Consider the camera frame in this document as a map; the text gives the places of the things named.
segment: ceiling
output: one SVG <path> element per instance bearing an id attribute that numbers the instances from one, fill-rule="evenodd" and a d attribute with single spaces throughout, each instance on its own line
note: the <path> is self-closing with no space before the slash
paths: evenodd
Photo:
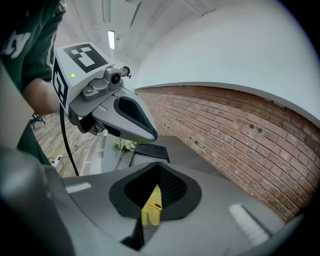
<path id="1" fill-rule="evenodd" d="M 139 63 L 186 19 L 212 12 L 221 0 L 66 0 L 56 46 L 93 42 L 109 57 Z M 108 30 L 115 31 L 115 50 Z"/>

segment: fluorescent light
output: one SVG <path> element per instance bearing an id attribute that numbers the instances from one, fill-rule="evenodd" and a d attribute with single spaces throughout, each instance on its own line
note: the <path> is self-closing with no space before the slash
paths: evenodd
<path id="1" fill-rule="evenodd" d="M 108 37 L 109 37 L 109 46 L 110 49 L 115 49 L 115 32 L 112 30 L 108 31 Z"/>

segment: brick wall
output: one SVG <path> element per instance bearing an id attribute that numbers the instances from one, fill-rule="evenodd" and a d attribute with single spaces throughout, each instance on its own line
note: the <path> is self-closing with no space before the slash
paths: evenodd
<path id="1" fill-rule="evenodd" d="M 159 135 L 175 135 L 262 201 L 292 219 L 320 178 L 320 130 L 258 96 L 215 87 L 137 89 Z"/>

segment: white wall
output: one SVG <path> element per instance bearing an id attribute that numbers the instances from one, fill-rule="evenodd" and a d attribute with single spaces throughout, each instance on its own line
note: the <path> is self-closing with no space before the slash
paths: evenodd
<path id="1" fill-rule="evenodd" d="M 56 38 L 54 42 L 54 48 L 72 45 L 76 43 L 91 42 L 90 38 L 86 34 L 86 31 L 81 25 L 81 22 L 77 19 L 72 5 L 68 5 L 67 12 L 63 15 L 62 22 L 58 27 Z M 99 43 L 93 42 L 98 48 L 100 48 L 105 54 L 109 53 L 109 44 L 103 44 L 104 41 Z M 132 77 L 124 77 L 124 85 L 126 88 L 133 90 L 135 78 L 137 77 L 139 63 L 124 56 L 122 53 L 109 55 L 111 63 L 115 63 L 114 67 L 121 69 L 123 66 L 128 66 L 132 73 Z"/>
<path id="2" fill-rule="evenodd" d="M 178 83 L 241 90 L 320 126 L 318 57 L 299 24 L 272 0 L 239 0 L 182 23 L 146 56 L 135 81 L 134 88 Z"/>

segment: gray plastic housing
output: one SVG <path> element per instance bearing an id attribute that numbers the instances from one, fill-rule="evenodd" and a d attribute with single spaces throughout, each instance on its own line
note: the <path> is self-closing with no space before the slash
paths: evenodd
<path id="1" fill-rule="evenodd" d="M 93 79 L 69 105 L 68 118 L 82 133 L 97 135 L 104 129 L 123 139 L 139 143 L 149 143 L 157 139 L 156 124 L 145 103 L 132 91 L 124 88 L 121 71 L 113 66 L 106 68 L 101 79 Z M 143 116 L 143 123 L 128 118 L 115 110 L 115 100 L 124 97 L 131 99 Z"/>

